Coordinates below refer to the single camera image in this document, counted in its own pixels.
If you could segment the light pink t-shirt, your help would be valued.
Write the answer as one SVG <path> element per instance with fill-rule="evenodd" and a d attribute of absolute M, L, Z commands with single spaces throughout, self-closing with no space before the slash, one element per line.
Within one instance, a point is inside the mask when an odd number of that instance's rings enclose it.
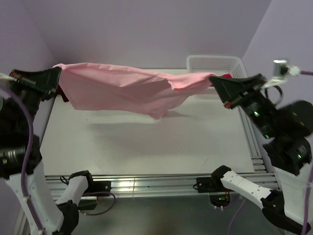
<path fill-rule="evenodd" d="M 58 64 L 59 86 L 76 110 L 113 110 L 160 119 L 211 86 L 210 72 L 168 74 L 107 64 Z"/>

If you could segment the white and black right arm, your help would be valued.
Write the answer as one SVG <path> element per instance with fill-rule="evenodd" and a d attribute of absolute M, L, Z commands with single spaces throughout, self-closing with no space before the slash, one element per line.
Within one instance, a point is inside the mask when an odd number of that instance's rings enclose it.
<path fill-rule="evenodd" d="M 240 107 L 269 140 L 263 148 L 281 184 L 279 190 L 265 188 L 222 165 L 211 175 L 212 187 L 241 194 L 278 228 L 307 234 L 313 219 L 313 155 L 307 141 L 313 132 L 312 104 L 298 100 L 276 108 L 267 96 L 266 78 L 261 74 L 241 79 L 210 76 L 209 80 L 224 107 Z"/>

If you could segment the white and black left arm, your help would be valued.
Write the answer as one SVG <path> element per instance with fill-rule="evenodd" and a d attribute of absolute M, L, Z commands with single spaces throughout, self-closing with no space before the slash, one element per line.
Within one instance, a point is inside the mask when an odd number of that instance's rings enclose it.
<path fill-rule="evenodd" d="M 0 107 L 0 176 L 17 196 L 33 235 L 69 235 L 79 222 L 79 202 L 95 191 L 85 170 L 71 174 L 66 190 L 54 200 L 47 185 L 40 139 L 33 121 L 42 101 L 55 96 L 60 67 L 37 72 L 13 70 Z"/>

